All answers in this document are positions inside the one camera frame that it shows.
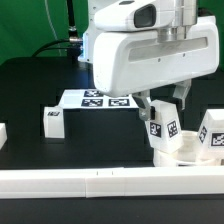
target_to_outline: green backdrop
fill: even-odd
[[[77,29],[88,27],[87,0],[73,0]],[[52,23],[58,38],[67,38],[66,0],[48,0]],[[224,0],[199,0],[199,5],[215,13],[220,32],[221,67],[224,68]],[[45,0],[0,0],[0,64],[14,57],[31,56],[43,44],[54,40],[45,10]],[[47,51],[43,56],[59,56]]]

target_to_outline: black tabletop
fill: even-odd
[[[65,110],[64,141],[44,138],[43,109],[65,89],[94,88],[92,71],[66,58],[16,58],[0,67],[0,122],[8,141],[0,169],[152,166],[137,109]],[[224,107],[224,73],[193,80],[185,111],[174,86],[151,91],[175,102],[182,129],[198,130],[208,108]],[[1,223],[223,223],[223,195],[0,200]]]

